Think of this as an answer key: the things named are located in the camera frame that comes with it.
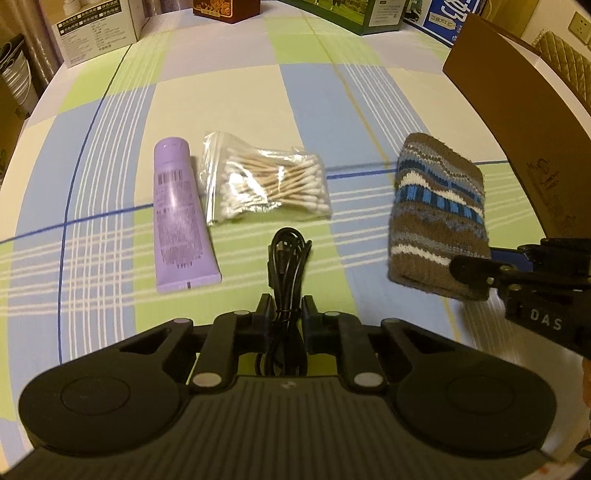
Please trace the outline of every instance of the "quilted cushion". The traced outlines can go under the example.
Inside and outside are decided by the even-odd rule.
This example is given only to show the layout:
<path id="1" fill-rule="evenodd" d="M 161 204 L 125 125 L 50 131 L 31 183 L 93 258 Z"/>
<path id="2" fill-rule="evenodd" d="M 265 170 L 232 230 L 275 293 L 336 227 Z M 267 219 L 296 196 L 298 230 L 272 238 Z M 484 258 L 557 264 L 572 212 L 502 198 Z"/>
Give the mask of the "quilted cushion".
<path id="1" fill-rule="evenodd" d="M 591 105 L 591 61 L 550 31 L 542 31 L 534 41 L 534 48 L 570 82 Z"/>

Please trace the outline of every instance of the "tube cap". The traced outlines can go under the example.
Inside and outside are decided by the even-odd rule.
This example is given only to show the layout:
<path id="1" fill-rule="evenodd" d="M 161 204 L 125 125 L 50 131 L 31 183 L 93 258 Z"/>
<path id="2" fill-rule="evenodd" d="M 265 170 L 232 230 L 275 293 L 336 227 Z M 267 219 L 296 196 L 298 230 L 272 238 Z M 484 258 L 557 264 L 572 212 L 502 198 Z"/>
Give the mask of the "tube cap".
<path id="1" fill-rule="evenodd" d="M 190 163 L 190 158 L 189 144 L 184 138 L 164 138 L 154 147 L 154 167 L 172 161 Z"/>

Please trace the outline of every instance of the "circular pad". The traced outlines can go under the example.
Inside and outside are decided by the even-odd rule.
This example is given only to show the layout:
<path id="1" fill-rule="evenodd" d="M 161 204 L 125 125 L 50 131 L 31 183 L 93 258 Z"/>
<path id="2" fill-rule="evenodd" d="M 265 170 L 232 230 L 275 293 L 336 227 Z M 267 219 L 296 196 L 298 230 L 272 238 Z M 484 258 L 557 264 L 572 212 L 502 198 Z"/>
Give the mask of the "circular pad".
<path id="1" fill-rule="evenodd" d="M 539 448 L 556 412 L 554 393 L 540 377 L 474 352 L 423 355 L 390 398 L 416 436 L 477 458 Z"/>
<path id="2" fill-rule="evenodd" d="M 98 352 L 34 378 L 19 414 L 35 447 L 93 456 L 149 442 L 172 423 L 180 403 L 179 387 L 158 362 Z"/>
<path id="3" fill-rule="evenodd" d="M 125 382 L 109 377 L 87 377 L 73 381 L 61 392 L 61 401 L 80 415 L 103 415 L 129 400 Z"/>

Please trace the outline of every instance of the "cotton swab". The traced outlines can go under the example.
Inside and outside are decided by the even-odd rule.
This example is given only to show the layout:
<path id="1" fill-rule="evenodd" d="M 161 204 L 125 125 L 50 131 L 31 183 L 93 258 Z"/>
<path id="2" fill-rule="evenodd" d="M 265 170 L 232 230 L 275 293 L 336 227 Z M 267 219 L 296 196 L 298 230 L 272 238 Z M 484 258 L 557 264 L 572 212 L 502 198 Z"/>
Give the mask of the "cotton swab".
<path id="1" fill-rule="evenodd" d="M 288 161 L 226 150 L 229 157 L 219 190 L 224 218 L 279 205 L 302 207 L 319 215 L 330 214 L 324 171 L 312 155 L 298 155 L 302 160 Z"/>

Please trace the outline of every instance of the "knitted fabric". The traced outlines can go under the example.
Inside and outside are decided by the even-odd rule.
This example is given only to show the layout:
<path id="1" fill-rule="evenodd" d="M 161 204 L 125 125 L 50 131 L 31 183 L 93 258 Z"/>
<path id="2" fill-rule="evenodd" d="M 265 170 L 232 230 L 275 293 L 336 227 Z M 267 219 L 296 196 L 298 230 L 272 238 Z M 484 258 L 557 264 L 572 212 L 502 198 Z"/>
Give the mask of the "knitted fabric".
<path id="1" fill-rule="evenodd" d="M 398 158 L 390 221 L 390 280 L 459 300 L 481 300 L 449 273 L 456 255 L 490 258 L 482 173 L 426 134 Z"/>

